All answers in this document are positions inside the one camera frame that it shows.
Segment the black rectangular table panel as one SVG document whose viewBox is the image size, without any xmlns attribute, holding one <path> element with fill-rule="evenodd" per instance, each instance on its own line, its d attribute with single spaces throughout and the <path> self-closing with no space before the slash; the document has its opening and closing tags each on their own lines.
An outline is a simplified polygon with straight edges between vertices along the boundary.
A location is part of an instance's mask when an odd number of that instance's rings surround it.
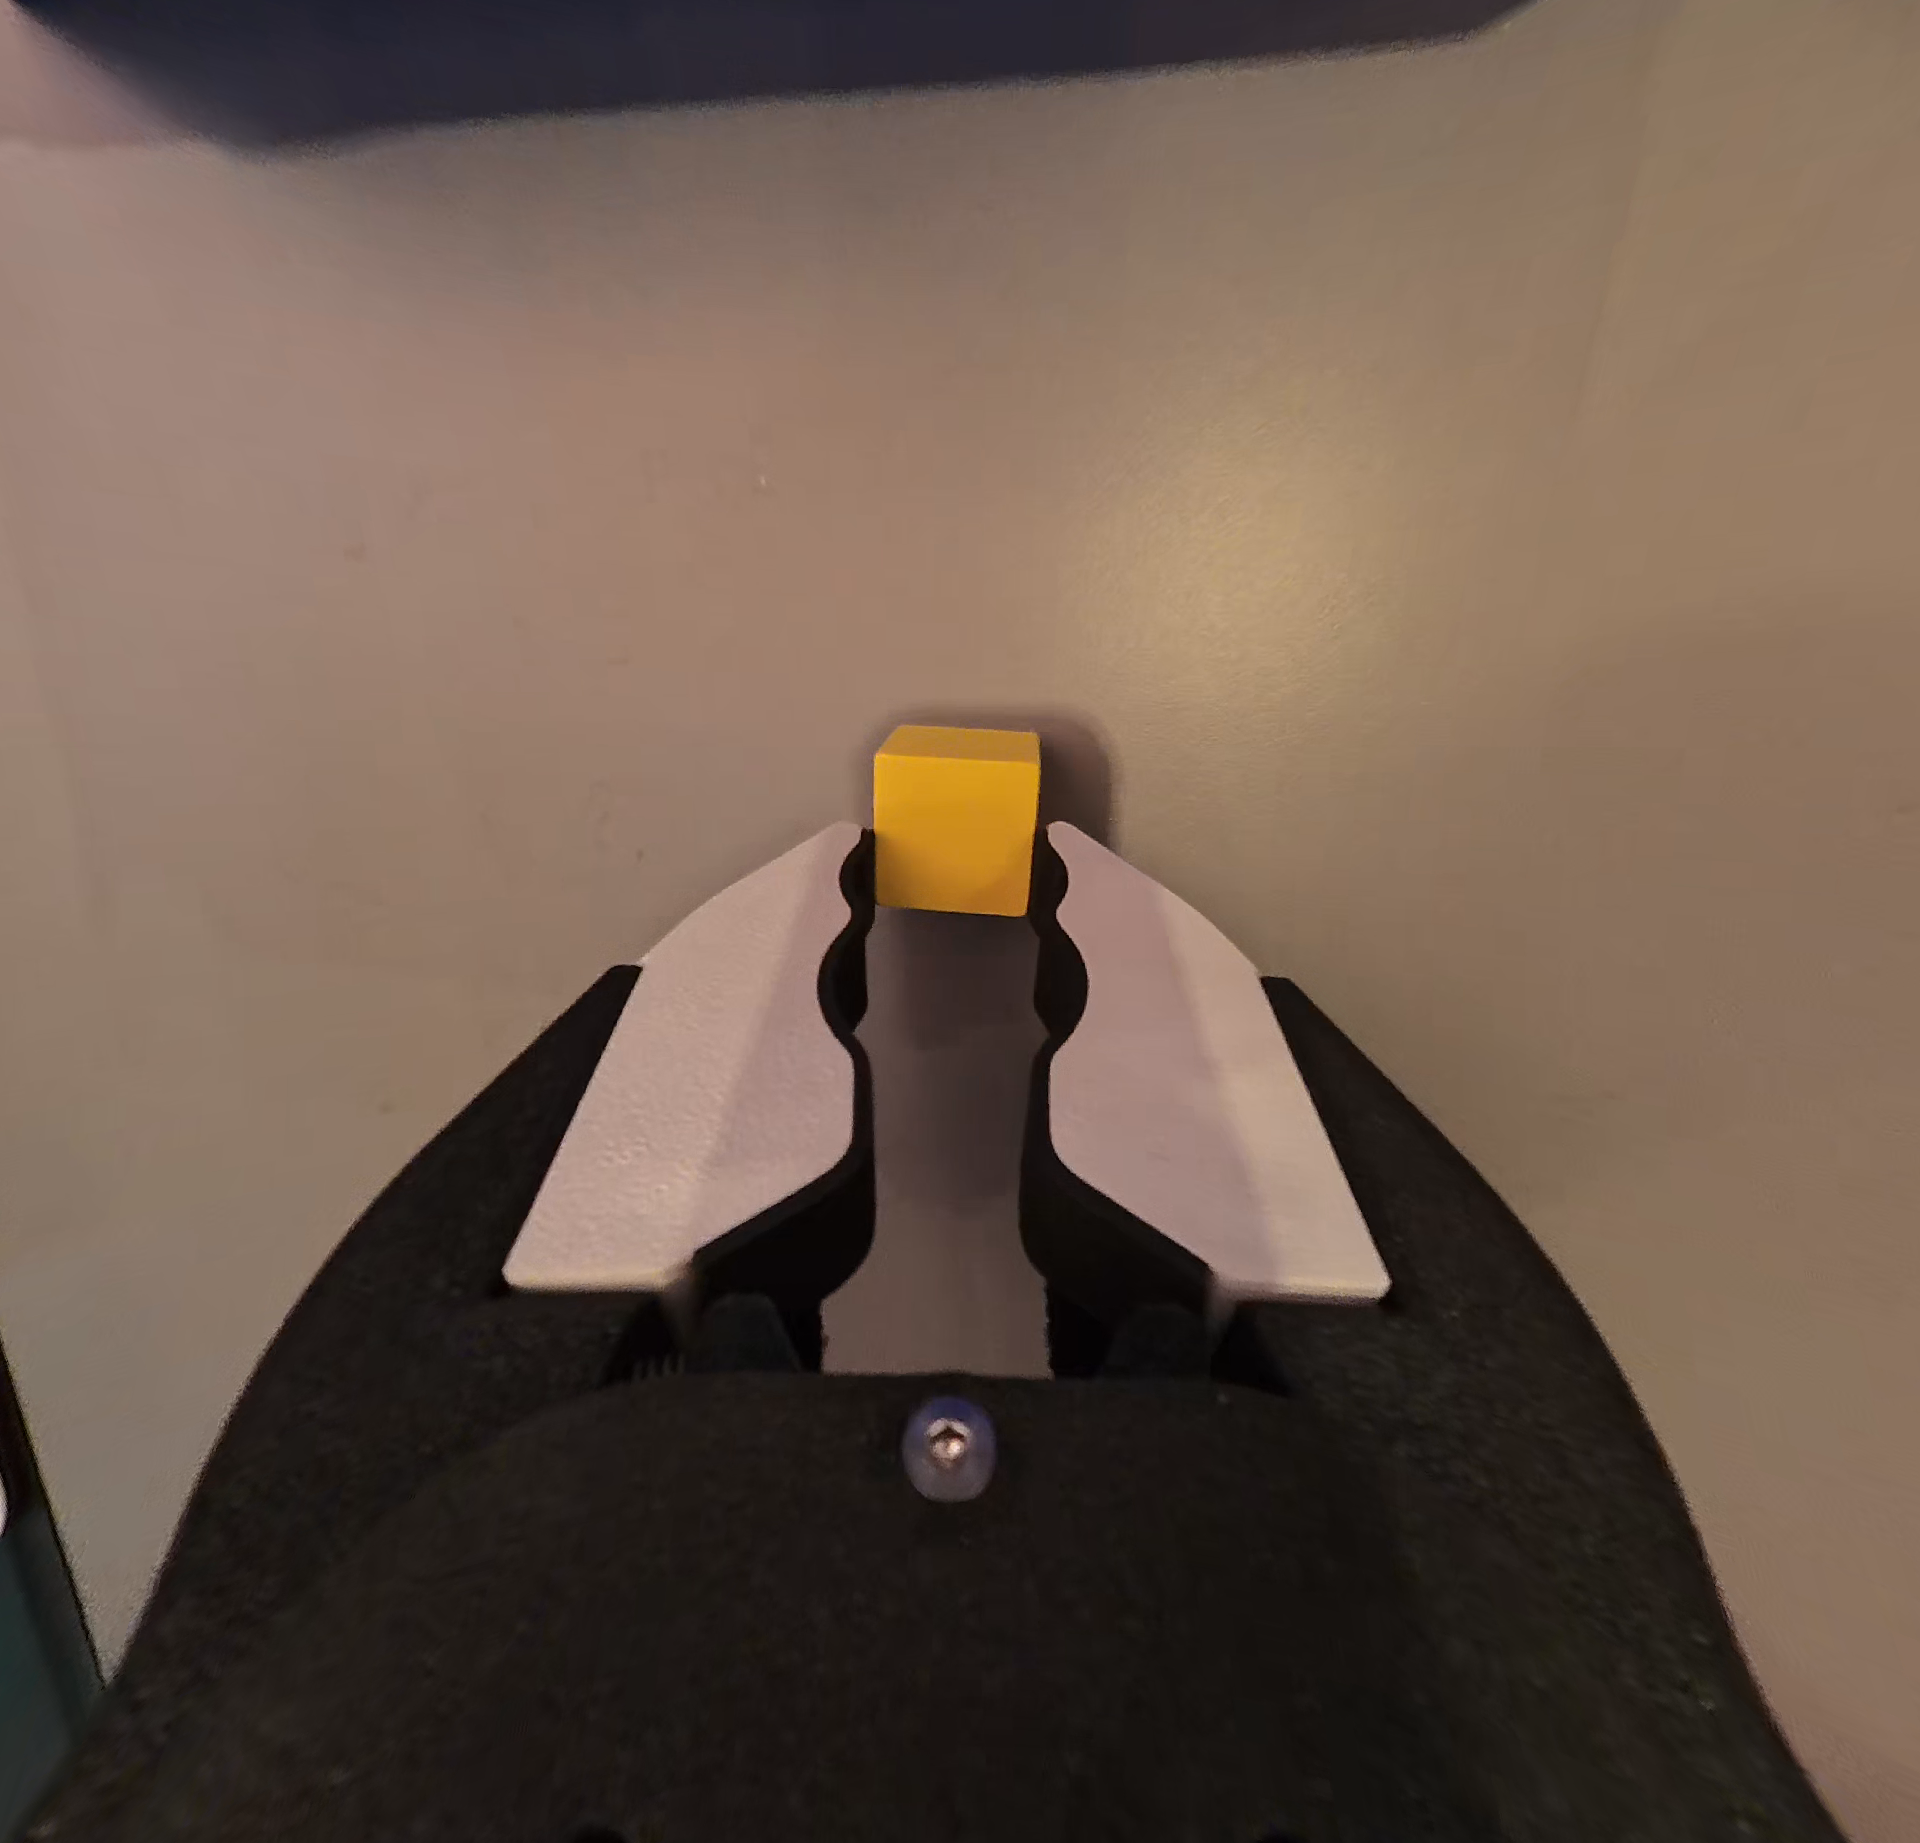
<svg viewBox="0 0 1920 1843">
<path fill-rule="evenodd" d="M 2 1362 L 2 1838 L 15 1840 L 105 1694 L 84 1608 Z"/>
</svg>

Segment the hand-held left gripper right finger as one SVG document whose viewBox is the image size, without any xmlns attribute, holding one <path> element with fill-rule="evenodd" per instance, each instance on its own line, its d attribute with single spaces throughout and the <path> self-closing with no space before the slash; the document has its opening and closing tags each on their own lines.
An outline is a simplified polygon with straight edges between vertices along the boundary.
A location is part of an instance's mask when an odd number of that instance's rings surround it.
<svg viewBox="0 0 1920 1843">
<path fill-rule="evenodd" d="M 1388 1265 L 1261 970 L 1069 822 L 1035 848 L 1024 1252 L 1087 1328 L 1377 1309 Z"/>
</svg>

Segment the yellow cube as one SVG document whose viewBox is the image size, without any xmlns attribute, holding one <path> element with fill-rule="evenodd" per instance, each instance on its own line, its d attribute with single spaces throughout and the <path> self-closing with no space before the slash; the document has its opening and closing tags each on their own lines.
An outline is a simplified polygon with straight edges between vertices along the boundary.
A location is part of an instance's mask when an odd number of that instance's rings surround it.
<svg viewBox="0 0 1920 1843">
<path fill-rule="evenodd" d="M 1022 919 L 1041 775 L 1037 731 L 895 727 L 874 757 L 876 902 Z"/>
</svg>

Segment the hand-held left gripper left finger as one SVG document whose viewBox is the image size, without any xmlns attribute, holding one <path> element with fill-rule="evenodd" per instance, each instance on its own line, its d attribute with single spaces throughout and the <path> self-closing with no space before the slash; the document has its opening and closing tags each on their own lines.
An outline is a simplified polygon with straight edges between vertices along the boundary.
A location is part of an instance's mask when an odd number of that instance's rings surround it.
<svg viewBox="0 0 1920 1843">
<path fill-rule="evenodd" d="M 820 1315 L 876 1227 L 873 923 L 874 839 L 835 822 L 660 938 L 516 1235 L 518 1295 Z"/>
</svg>

